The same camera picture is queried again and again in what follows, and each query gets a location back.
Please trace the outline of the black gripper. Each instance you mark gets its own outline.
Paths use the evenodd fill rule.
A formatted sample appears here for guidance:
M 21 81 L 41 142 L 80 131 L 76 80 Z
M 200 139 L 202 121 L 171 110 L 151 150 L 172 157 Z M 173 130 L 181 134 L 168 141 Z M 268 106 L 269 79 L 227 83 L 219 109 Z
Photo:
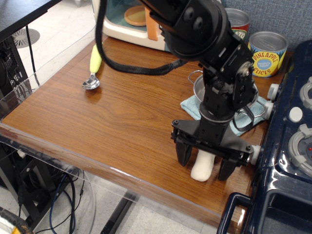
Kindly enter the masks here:
M 225 181 L 236 167 L 247 165 L 254 150 L 237 136 L 229 121 L 215 122 L 202 117 L 200 120 L 173 120 L 171 139 L 174 140 L 178 162 L 188 163 L 193 148 L 204 150 L 223 158 L 218 180 Z

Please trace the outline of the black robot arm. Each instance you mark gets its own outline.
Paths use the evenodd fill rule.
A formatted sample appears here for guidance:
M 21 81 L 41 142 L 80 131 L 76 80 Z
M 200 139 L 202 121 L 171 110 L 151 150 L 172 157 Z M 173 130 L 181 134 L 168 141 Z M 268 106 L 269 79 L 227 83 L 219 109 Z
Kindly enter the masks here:
M 228 15 L 216 0 L 145 0 L 150 16 L 160 26 L 170 52 L 203 68 L 204 98 L 200 120 L 174 120 L 172 139 L 180 164 L 187 164 L 197 148 L 222 157 L 219 180 L 246 165 L 252 147 L 236 136 L 229 124 L 256 100 L 253 55 L 231 29 Z

